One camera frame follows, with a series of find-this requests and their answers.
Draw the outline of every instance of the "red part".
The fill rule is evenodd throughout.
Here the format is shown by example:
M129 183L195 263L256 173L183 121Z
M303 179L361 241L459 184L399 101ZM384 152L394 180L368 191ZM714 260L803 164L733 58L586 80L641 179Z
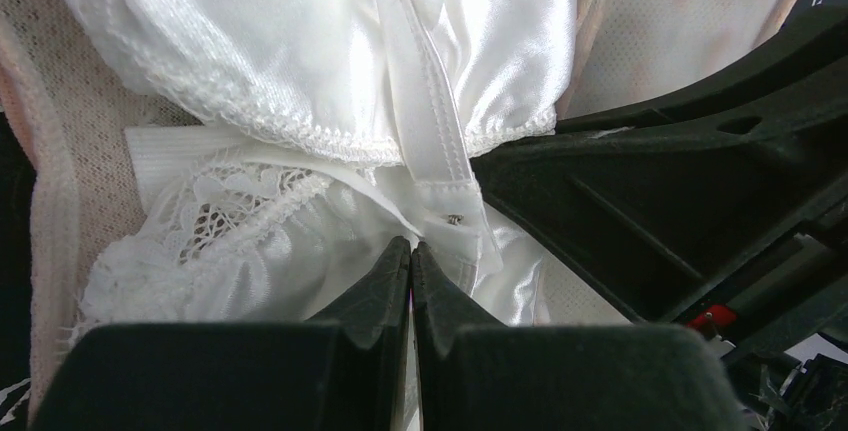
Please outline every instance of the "red part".
M698 315L697 318L690 321L686 326L697 331L710 331L713 326L721 329L729 326L734 321L736 321L736 313L727 306L714 304Z

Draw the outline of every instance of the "pink mesh fabric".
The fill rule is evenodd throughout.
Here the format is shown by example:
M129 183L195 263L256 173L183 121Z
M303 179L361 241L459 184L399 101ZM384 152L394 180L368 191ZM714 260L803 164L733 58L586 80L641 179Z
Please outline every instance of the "pink mesh fabric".
M560 118L624 106L687 86L780 28L795 0L605 0L600 31Z
M123 129L190 119L164 99L125 90L62 0L0 0L0 67L3 106L26 115L38 163L31 215L34 410L66 351L74 296L92 262L144 219ZM27 143L21 113L12 116Z
M580 75L592 52L592 45L601 27L606 0L577 0L577 36L574 42L574 64L571 68L571 82L565 93L556 103L557 118L565 118L568 103L577 90Z

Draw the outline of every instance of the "white strap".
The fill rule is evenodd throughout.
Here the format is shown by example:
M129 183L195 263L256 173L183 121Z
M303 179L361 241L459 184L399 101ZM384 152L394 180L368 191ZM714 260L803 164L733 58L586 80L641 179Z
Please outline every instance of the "white strap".
M412 0L377 0L404 163L419 186L474 182L444 66ZM424 195L425 207L430 197Z

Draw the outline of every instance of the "mesh lace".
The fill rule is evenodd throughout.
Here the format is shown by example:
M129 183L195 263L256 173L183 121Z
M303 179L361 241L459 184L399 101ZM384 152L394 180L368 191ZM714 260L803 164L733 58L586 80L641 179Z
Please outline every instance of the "mesh lace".
M332 180L308 170L238 162L224 151L170 186L141 231L107 247L80 298L73 345L109 322L192 320L189 300L221 270L252 265L256 243Z

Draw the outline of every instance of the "white bra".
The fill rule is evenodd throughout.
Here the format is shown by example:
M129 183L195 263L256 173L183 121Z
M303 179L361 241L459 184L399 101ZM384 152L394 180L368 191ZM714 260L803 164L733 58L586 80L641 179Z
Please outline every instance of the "white bra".
M148 219L92 267L78 331L302 319L395 235L534 321L562 264L483 204L469 157L552 131L575 0L66 1L128 87L206 125L127 130Z

